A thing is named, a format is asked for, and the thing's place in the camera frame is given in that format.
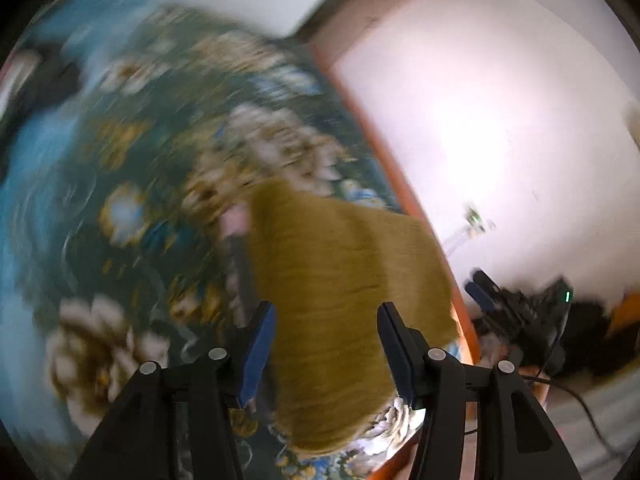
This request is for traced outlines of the olive green knit sweater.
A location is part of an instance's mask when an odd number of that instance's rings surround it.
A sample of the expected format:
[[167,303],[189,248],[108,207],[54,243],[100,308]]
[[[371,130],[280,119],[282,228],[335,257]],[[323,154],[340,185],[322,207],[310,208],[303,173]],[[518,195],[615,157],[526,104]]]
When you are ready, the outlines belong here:
[[391,302],[429,344],[457,336],[451,283],[424,224],[405,214],[256,185],[248,255],[257,295],[277,311],[270,352],[276,424],[295,451],[341,450],[396,393],[376,329]]

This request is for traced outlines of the teal floral bedspread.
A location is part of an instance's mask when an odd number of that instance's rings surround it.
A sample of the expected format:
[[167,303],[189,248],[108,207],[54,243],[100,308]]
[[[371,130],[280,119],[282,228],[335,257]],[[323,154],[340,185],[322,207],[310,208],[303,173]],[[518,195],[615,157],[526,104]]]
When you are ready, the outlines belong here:
[[[33,476],[66,479],[140,365],[242,330],[220,217],[256,185],[416,217],[297,44],[150,0],[64,0],[27,41],[60,44],[82,87],[24,121],[1,179],[1,419]],[[423,419],[396,392],[341,450],[297,452],[270,355],[230,412],[249,479],[368,478]]]

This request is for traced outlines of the dark grey folded garment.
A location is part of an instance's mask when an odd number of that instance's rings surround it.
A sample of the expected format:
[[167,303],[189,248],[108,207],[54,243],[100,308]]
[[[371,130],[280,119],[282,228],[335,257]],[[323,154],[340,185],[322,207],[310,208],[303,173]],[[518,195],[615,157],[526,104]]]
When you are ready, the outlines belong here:
[[258,307],[260,299],[254,286],[254,276],[245,237],[242,235],[229,236],[228,247],[228,285],[232,293],[231,309],[234,315],[234,324],[238,327],[246,327],[250,324],[250,319]]

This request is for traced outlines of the black garment white stripes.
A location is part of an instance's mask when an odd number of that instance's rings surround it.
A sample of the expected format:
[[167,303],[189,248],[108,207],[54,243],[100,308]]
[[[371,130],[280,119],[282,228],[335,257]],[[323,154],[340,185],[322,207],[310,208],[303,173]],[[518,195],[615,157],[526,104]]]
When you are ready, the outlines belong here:
[[63,55],[60,44],[27,41],[11,53],[1,71],[1,179],[24,121],[77,94],[81,78],[80,67]]

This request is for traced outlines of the pink folded garment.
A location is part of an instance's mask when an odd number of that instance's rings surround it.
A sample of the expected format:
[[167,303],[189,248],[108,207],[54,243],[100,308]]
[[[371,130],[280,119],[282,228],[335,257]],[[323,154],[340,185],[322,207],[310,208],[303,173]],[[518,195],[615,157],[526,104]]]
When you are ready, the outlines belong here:
[[222,244],[232,255],[248,255],[250,236],[250,205],[239,202],[229,207],[220,217],[220,237]]

